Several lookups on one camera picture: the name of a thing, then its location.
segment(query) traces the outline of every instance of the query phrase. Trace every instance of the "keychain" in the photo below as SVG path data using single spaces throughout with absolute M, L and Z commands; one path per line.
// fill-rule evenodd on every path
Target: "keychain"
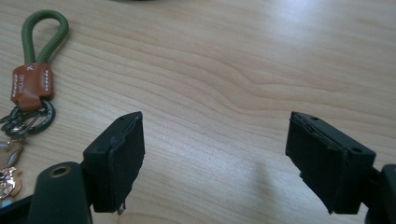
M 41 50 L 37 59 L 33 46 L 33 29 L 44 19 L 60 23 L 57 34 Z M 52 71 L 48 65 L 50 55 L 61 45 L 69 30 L 67 19 L 59 12 L 42 10 L 31 15 L 23 24 L 21 39 L 24 62 L 12 73 L 11 101 L 16 104 L 8 116 L 0 119 L 1 131 L 10 137 L 0 143 L 0 208 L 14 202 L 21 189 L 21 170 L 13 167 L 23 151 L 23 142 L 31 134 L 47 129 L 55 118 Z

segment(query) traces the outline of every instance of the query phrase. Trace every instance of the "green cord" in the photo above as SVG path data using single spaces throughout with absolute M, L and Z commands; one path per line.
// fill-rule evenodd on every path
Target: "green cord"
M 35 25 L 44 19 L 55 19 L 60 23 L 61 27 L 56 35 L 41 50 L 36 60 L 32 38 L 33 28 L 35 28 Z M 66 38 L 68 31 L 69 23 L 67 22 L 67 19 L 57 11 L 42 10 L 37 11 L 32 16 L 30 16 L 22 26 L 22 44 L 25 64 L 35 62 L 47 63 L 53 51 L 55 51 L 56 48 L 58 48 L 58 46 L 61 45 L 62 41 L 64 41 Z

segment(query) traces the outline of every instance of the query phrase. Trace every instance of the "metal key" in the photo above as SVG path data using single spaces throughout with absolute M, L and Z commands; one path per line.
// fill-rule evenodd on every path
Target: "metal key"
M 0 170 L 0 201 L 14 197 L 21 190 L 21 170 L 14 167 Z
M 0 143 L 0 170 L 14 165 L 22 151 L 23 144 L 20 141 L 10 140 L 8 143 Z

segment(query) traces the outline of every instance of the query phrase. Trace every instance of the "table surface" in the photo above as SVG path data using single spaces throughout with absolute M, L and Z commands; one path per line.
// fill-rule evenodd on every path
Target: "table surface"
M 17 163 L 23 188 L 114 119 L 144 114 L 146 157 L 127 210 L 99 223 L 363 223 L 329 215 L 285 156 L 291 111 L 326 120 L 396 162 L 396 2 L 2 0 L 0 115 L 23 64 L 21 26 L 69 20 L 51 58 L 57 117 Z M 42 21 L 39 51 L 57 31 Z M 4 134 L 0 141 L 7 141 Z

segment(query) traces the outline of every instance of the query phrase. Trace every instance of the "brown leather tag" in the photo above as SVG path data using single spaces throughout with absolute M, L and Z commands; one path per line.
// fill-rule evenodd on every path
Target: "brown leather tag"
M 53 98 L 52 71 L 46 63 L 30 63 L 12 73 L 11 101 L 21 111 L 36 111 L 43 107 L 41 99 Z

